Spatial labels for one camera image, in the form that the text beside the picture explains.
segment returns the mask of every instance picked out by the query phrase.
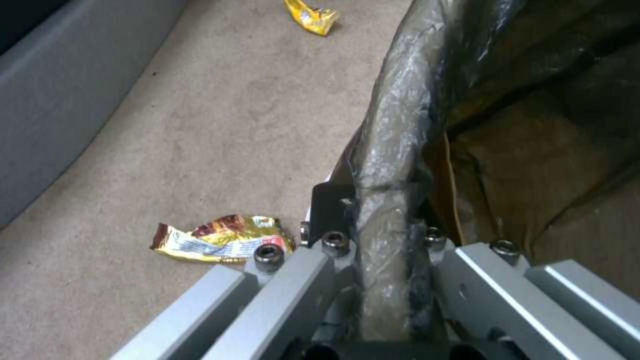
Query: hole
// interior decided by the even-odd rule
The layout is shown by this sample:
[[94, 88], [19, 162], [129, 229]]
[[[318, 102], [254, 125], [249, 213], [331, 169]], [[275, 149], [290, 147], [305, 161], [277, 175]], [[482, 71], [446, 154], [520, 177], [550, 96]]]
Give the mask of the hole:
[[340, 243], [342, 241], [342, 234], [340, 233], [331, 233], [326, 237], [332, 243]]
[[486, 357], [471, 345], [456, 345], [449, 352], [449, 360], [486, 360]]
[[326, 346], [321, 344], [312, 345], [304, 352], [302, 355], [303, 360], [340, 360], [340, 356], [338, 353]]
[[274, 249], [273, 246], [265, 246], [261, 247], [258, 253], [263, 258], [272, 258], [276, 256], [277, 250]]
[[427, 237], [428, 238], [439, 238], [442, 236], [442, 231], [434, 226], [429, 226], [427, 228]]
[[508, 338], [506, 332], [499, 327], [492, 327], [491, 330], [489, 330], [489, 335], [487, 335], [489, 341], [501, 341], [505, 338]]
[[462, 298], [462, 300], [467, 300], [467, 298], [469, 298], [467, 285], [460, 284], [460, 288], [458, 289], [458, 294], [460, 294], [460, 297]]

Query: candy wrapper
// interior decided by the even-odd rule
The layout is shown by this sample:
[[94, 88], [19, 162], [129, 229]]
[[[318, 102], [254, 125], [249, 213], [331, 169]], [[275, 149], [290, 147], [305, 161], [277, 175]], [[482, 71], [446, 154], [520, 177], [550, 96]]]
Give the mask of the candy wrapper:
[[326, 36], [340, 14], [334, 9], [312, 8], [302, 0], [284, 0], [293, 19], [312, 33]]
[[190, 233], [159, 224], [151, 249], [172, 258], [206, 263], [244, 263], [260, 245], [272, 243], [285, 254], [295, 243], [277, 219], [229, 215], [198, 226]]

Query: yellow wrapper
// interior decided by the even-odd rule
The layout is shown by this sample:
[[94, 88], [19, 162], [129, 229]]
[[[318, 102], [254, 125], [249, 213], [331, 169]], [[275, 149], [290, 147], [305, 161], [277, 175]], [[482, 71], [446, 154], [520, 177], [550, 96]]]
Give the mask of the yellow wrapper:
[[302, 0], [284, 0], [293, 19], [312, 33], [326, 36], [333, 23], [340, 16], [333, 9], [311, 8]]
[[272, 243], [292, 253], [295, 243], [286, 237], [278, 220], [270, 217], [229, 215], [185, 233], [159, 224], [151, 249], [172, 258], [206, 263], [244, 263], [260, 245]]

